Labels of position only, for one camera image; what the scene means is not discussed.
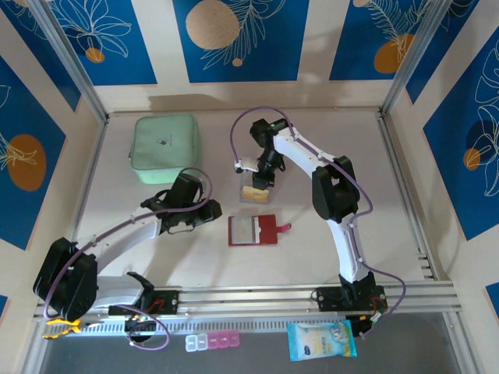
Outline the red leather card holder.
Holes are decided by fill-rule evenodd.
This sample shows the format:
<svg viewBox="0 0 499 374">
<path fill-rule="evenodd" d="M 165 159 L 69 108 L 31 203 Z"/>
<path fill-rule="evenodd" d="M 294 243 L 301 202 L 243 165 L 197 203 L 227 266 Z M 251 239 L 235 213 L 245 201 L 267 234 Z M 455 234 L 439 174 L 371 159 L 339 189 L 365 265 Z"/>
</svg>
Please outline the red leather card holder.
<svg viewBox="0 0 499 374">
<path fill-rule="evenodd" d="M 290 223 L 278 226 L 274 214 L 230 216 L 228 218 L 228 245 L 275 245 L 278 235 L 289 231 Z"/>
</svg>

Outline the mint green zip pouch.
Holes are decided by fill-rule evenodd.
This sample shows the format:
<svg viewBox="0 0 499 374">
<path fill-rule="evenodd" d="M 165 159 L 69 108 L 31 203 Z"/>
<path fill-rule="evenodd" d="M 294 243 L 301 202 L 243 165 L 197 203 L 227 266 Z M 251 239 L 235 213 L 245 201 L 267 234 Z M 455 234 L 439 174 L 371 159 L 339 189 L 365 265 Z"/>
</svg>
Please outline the mint green zip pouch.
<svg viewBox="0 0 499 374">
<path fill-rule="evenodd" d="M 134 127 L 130 165 L 144 184 L 172 184 L 183 168 L 200 166 L 200 147 L 194 115 L 142 117 Z"/>
</svg>

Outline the white pink pill organiser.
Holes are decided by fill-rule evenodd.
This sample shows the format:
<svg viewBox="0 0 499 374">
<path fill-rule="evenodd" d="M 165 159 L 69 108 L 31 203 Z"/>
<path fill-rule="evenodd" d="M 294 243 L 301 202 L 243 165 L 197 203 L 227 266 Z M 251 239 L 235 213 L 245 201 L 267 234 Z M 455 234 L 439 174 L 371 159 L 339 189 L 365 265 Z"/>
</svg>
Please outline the white pink pill organiser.
<svg viewBox="0 0 499 374">
<path fill-rule="evenodd" d="M 237 330 L 191 334 L 185 338 L 186 352 L 236 348 L 239 345 L 240 334 Z"/>
</svg>

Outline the small black electronics board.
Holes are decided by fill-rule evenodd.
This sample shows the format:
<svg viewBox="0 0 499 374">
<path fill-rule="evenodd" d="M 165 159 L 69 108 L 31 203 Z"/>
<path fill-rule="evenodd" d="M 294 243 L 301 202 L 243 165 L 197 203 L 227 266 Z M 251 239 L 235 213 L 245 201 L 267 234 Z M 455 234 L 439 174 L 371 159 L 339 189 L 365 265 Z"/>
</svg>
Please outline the small black electronics board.
<svg viewBox="0 0 499 374">
<path fill-rule="evenodd" d="M 157 324 L 150 318 L 143 315 L 133 315 L 125 321 L 125 332 L 132 337 L 154 334 Z"/>
<path fill-rule="evenodd" d="M 346 319 L 350 322 L 354 337 L 367 333 L 375 325 L 370 316 L 346 316 Z"/>
</svg>

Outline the blue wet wipes packet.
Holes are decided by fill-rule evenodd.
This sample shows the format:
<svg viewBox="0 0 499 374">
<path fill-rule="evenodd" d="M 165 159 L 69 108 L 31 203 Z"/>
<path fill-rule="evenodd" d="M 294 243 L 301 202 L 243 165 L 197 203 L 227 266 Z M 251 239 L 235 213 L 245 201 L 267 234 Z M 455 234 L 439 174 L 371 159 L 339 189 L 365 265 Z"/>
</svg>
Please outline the blue wet wipes packet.
<svg viewBox="0 0 499 374">
<path fill-rule="evenodd" d="M 356 358 L 356 343 L 348 320 L 334 323 L 290 323 L 288 347 L 292 362 L 342 356 Z"/>
</svg>

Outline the aluminium mounting rail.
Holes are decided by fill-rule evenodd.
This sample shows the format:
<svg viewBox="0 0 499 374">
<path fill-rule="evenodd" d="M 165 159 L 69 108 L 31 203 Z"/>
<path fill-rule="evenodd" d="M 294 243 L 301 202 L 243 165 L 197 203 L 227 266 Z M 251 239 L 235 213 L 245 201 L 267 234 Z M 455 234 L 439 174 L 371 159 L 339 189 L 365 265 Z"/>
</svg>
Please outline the aluminium mounting rail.
<svg viewBox="0 0 499 374">
<path fill-rule="evenodd" d="M 156 288 L 178 290 L 179 306 L 176 315 L 165 318 L 244 317 L 244 316 L 298 316 L 306 313 L 331 316 L 367 315 L 370 312 L 321 312 L 314 290 L 320 287 L 339 287 L 337 284 L 259 286 L 255 288 Z M 76 316 L 85 320 L 124 318 L 110 316 L 108 307 L 116 302 L 133 302 L 134 289 L 116 288 L 97 297 L 95 302 L 84 298 L 76 304 Z M 402 285 L 384 282 L 375 293 L 396 312 L 459 312 L 462 307 L 451 281 L 415 281 Z"/>
</svg>

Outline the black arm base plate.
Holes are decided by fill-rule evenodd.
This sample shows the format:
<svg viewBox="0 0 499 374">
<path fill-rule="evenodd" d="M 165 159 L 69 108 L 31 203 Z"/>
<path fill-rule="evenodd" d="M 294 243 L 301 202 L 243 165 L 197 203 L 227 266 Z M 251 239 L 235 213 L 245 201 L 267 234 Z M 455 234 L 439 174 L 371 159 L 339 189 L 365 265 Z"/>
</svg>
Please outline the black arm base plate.
<svg viewBox="0 0 499 374">
<path fill-rule="evenodd" d="M 321 312 L 384 312 L 388 303 L 379 293 L 353 294 L 342 287 L 320 287 L 314 290 Z"/>
<path fill-rule="evenodd" d="M 153 316 L 176 315 L 179 306 L 178 290 L 143 291 L 133 302 L 116 302 L 108 307 L 110 316 L 129 315 L 130 311 L 119 305 L 131 305 Z"/>
</svg>

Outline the aluminium table side rail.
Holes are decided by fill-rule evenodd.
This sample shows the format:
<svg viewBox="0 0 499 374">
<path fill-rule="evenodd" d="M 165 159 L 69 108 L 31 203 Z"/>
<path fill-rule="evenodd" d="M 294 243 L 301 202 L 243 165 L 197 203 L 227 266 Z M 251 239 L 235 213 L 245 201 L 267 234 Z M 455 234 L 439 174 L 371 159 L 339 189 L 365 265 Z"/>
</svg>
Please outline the aluminium table side rail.
<svg viewBox="0 0 499 374">
<path fill-rule="evenodd" d="M 402 153 L 396 147 L 396 142 L 391 133 L 391 129 L 381 114 L 377 114 L 377 124 L 388 155 L 391 169 L 395 175 L 396 185 L 402 199 L 402 206 L 405 211 L 406 218 L 409 222 L 409 228 L 416 243 L 418 253 L 417 256 L 419 262 L 421 263 L 421 270 L 423 271 L 423 279 L 425 281 L 438 281 L 439 276 L 434 268 L 433 258 L 430 253 L 426 234 L 424 233 L 419 215 L 416 212 L 416 206 L 409 188 L 409 180 L 407 179 L 407 175 L 402 165 Z"/>
</svg>

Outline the aluminium frame post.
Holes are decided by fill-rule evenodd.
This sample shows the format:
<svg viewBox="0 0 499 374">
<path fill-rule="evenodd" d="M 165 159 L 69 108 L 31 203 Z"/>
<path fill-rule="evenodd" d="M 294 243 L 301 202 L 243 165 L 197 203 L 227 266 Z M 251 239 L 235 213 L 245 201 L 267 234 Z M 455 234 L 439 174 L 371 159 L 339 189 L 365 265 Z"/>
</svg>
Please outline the aluminium frame post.
<svg viewBox="0 0 499 374">
<path fill-rule="evenodd" d="M 65 70 L 78 87 L 95 117 L 103 126 L 106 126 L 108 124 L 108 113 L 97 95 L 94 85 L 77 53 L 50 9 L 49 4 L 45 0 L 27 0 L 27 4 L 59 60 L 64 65 Z"/>
<path fill-rule="evenodd" d="M 423 57 L 451 3 L 452 0 L 432 0 L 430 2 L 428 12 L 423 17 L 409 50 L 395 73 L 383 104 L 380 106 L 380 116 L 382 118 L 386 118 L 395 107 L 399 96 Z"/>
</svg>

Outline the yellow handled pliers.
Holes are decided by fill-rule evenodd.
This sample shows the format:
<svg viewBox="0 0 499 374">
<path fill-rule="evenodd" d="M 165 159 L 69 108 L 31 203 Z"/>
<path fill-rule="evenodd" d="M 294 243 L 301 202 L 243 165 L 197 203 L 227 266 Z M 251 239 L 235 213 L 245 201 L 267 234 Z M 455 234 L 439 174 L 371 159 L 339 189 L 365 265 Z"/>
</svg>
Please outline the yellow handled pliers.
<svg viewBox="0 0 499 374">
<path fill-rule="evenodd" d="M 86 328 L 96 327 L 101 325 L 101 321 L 76 319 L 69 321 L 66 319 L 50 319 L 46 323 L 51 328 L 50 333 L 45 333 L 45 340 L 54 340 L 71 333 L 81 333 Z"/>
</svg>

